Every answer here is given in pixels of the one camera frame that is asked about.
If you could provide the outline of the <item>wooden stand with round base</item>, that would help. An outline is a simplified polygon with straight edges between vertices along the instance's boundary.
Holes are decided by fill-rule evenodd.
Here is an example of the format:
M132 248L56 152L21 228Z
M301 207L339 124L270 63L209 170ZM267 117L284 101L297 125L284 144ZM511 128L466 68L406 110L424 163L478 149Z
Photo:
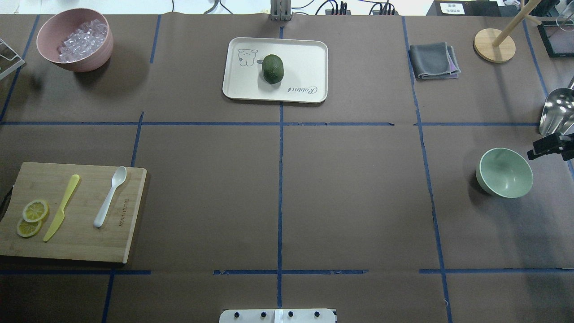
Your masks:
M504 63L512 59L516 46L510 34L540 2L540 0L530 0L521 6L521 10L503 30L486 28L478 31L472 43L476 53L482 59L492 63Z

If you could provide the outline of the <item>metal scoop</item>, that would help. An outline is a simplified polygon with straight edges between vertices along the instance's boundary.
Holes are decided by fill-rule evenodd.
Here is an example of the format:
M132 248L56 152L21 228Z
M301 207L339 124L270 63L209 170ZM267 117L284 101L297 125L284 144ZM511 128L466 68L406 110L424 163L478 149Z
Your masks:
M539 133L548 136L566 134L574 123L574 80L568 86L551 91L543 106Z

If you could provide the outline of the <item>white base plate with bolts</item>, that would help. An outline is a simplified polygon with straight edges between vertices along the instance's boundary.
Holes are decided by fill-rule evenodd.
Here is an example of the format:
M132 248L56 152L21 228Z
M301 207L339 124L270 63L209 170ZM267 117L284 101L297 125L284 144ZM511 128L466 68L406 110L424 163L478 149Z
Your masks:
M336 323L336 310L328 308L229 309L220 323Z

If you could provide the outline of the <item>pink bowl with ice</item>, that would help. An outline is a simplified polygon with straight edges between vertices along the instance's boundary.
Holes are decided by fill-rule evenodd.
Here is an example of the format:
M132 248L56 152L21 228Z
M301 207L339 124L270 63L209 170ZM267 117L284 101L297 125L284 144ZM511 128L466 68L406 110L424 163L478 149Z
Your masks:
M113 34L107 19L92 9L70 9L51 17L40 29L39 53L68 71L102 67L112 55Z

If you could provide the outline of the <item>yellow plastic knife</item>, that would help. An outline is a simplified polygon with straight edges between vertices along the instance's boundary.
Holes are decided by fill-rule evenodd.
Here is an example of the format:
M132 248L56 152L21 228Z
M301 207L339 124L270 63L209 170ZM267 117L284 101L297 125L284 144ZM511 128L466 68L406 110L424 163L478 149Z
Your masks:
M43 242L47 243L55 235L56 231L58 231L58 229L61 227L65 219L65 208L79 182L80 176L78 174L74 174L70 177L63 198L60 201L58 209L56 210L54 219L52 220L47 233L45 233L43 237Z

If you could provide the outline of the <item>lemon slice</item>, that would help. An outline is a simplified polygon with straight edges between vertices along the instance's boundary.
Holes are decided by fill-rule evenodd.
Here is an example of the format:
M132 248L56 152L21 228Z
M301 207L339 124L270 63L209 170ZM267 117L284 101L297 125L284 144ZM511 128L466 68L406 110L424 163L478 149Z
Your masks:
M37 233L39 233L41 227L43 226L43 221L29 222L24 219L20 219L16 225L16 233L22 238L29 238Z
M30 201L22 209L22 219L29 223L43 221L49 215L49 204L46 200Z

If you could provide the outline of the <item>folded grey cloth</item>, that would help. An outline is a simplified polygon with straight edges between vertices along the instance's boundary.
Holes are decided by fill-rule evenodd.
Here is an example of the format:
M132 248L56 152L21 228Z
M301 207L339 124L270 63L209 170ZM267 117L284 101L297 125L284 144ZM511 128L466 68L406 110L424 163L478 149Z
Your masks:
M458 79L461 73L454 47L446 42L410 45L409 57L418 79Z

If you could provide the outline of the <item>aluminium frame post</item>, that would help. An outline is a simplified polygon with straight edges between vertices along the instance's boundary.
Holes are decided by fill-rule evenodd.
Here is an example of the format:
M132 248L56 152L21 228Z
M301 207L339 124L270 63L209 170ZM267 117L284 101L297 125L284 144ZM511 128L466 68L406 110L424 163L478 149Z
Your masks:
M292 16L291 0L270 0L271 21L290 21Z

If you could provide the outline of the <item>green avocado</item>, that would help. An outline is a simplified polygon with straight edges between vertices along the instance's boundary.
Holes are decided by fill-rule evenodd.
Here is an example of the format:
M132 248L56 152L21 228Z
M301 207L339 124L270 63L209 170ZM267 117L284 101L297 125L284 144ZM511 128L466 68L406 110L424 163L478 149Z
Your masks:
M284 78L283 60L275 54L267 55L262 61L264 80L269 84L277 84Z

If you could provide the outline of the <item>cream rabbit tray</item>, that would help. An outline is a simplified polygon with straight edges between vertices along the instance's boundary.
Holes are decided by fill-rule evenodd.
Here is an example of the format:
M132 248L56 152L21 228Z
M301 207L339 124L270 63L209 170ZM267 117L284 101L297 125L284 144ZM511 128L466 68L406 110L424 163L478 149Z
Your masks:
M328 47L303 39L232 39L222 91L232 100L323 102L328 94Z

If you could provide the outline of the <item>lemon slice front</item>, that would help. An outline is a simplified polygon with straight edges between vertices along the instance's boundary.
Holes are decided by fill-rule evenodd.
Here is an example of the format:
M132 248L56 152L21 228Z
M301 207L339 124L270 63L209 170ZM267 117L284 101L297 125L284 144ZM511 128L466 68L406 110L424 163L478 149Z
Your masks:
M16 233L22 238L29 238L37 233L39 233L41 227L43 226L43 221L29 222L24 219L20 219L16 225Z

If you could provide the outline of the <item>mint green bowl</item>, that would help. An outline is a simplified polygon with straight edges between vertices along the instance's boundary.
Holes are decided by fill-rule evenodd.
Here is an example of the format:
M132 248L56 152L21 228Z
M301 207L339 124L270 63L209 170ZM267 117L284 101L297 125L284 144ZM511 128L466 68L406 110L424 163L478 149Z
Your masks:
M519 198L533 186L533 172L527 161L508 148L486 151L476 164L476 180L491 196Z

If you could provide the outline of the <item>lemon slice back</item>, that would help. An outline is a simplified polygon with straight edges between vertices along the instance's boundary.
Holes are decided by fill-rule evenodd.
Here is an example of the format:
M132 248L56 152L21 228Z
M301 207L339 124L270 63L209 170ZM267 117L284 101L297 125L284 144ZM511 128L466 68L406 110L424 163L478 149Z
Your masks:
M30 201L22 209L22 219L29 223L43 221L49 215L49 204L46 200Z

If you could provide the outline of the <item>white plastic spoon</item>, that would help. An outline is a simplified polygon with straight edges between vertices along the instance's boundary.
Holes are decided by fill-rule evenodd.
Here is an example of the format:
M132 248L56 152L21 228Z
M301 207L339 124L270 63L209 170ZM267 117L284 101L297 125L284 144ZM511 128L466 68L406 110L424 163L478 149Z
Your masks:
M103 204L100 207L94 219L93 222L94 227L100 228L103 225L109 210L109 206L111 205L112 198L116 192L116 189L119 188L119 186L121 186L121 184L125 182L126 178L127 178L126 167L124 166L118 167L111 178L111 187L109 188L107 196L104 199Z

